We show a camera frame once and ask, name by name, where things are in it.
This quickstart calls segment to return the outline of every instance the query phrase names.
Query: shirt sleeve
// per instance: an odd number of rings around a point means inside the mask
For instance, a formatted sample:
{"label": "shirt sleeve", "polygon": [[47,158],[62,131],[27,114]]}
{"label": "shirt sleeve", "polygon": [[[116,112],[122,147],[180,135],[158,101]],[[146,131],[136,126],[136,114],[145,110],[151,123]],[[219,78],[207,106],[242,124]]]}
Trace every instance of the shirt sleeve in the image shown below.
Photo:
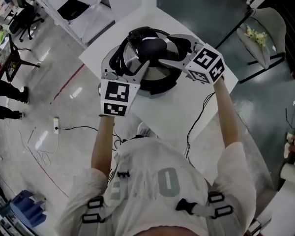
{"label": "shirt sleeve", "polygon": [[107,187],[107,177],[97,169],[84,169],[73,179],[68,204],[56,224],[59,236],[76,236],[82,223],[82,215],[87,211],[91,198],[102,195]]}
{"label": "shirt sleeve", "polygon": [[214,186],[234,208],[240,227],[245,232],[256,212],[256,188],[241,142],[232,143],[223,151],[217,169]]}

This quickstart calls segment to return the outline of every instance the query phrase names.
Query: black and white square pattern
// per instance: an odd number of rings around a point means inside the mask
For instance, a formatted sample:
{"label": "black and white square pattern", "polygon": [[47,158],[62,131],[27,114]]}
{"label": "black and white square pattern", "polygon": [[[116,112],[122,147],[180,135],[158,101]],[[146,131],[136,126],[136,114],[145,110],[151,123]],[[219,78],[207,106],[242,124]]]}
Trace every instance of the black and white square pattern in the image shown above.
{"label": "black and white square pattern", "polygon": [[190,75],[192,76],[193,79],[196,81],[201,81],[202,83],[210,83],[207,79],[207,76],[204,73],[196,72],[189,70]]}
{"label": "black and white square pattern", "polygon": [[127,106],[104,102],[104,114],[114,116],[125,116],[126,110]]}
{"label": "black and white square pattern", "polygon": [[215,82],[219,76],[224,72],[225,67],[224,64],[222,62],[222,59],[220,59],[213,67],[213,69],[211,69],[209,71],[209,74],[213,80],[213,82]]}
{"label": "black and white square pattern", "polygon": [[105,100],[128,102],[130,85],[115,81],[109,81],[107,85]]}
{"label": "black and white square pattern", "polygon": [[218,54],[203,48],[193,61],[207,70],[217,58]]}

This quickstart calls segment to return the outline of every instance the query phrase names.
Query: forearm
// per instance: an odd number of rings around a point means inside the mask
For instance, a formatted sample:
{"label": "forearm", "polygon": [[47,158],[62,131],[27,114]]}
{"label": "forearm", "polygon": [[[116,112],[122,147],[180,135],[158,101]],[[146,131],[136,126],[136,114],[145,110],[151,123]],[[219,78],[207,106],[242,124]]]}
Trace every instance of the forearm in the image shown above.
{"label": "forearm", "polygon": [[113,153],[114,117],[103,116],[92,153],[91,168],[100,170],[109,177]]}
{"label": "forearm", "polygon": [[225,147],[227,147],[234,142],[240,141],[236,113],[223,79],[219,79],[215,83],[214,89],[223,141]]}

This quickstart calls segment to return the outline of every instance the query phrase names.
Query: white t-shirt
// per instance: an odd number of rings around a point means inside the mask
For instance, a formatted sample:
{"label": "white t-shirt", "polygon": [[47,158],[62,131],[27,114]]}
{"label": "white t-shirt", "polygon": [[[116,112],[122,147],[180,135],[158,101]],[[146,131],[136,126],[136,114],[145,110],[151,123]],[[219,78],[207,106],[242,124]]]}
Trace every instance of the white t-shirt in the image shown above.
{"label": "white t-shirt", "polygon": [[[60,236],[78,235],[88,201],[99,195],[104,196],[106,206],[117,206],[112,215],[115,236],[133,236],[159,226],[183,227],[200,236],[208,235],[205,218],[175,211],[182,198],[204,206],[207,203],[205,179],[182,154],[157,138],[127,141],[118,153],[121,156],[115,172],[130,173],[126,191],[120,189],[117,174],[106,186],[102,172],[84,170],[75,177],[68,205],[56,226]],[[244,233],[255,214],[256,190],[240,142],[229,145],[222,153],[218,173],[214,185],[233,206]]]}

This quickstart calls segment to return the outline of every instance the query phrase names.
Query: power strip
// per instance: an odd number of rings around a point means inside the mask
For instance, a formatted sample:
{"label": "power strip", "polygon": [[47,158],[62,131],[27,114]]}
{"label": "power strip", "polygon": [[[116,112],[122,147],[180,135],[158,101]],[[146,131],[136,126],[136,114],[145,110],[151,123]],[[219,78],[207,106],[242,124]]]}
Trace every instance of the power strip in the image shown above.
{"label": "power strip", "polygon": [[58,117],[54,118],[54,133],[59,134],[59,129],[56,129],[56,128],[59,128],[59,118]]}

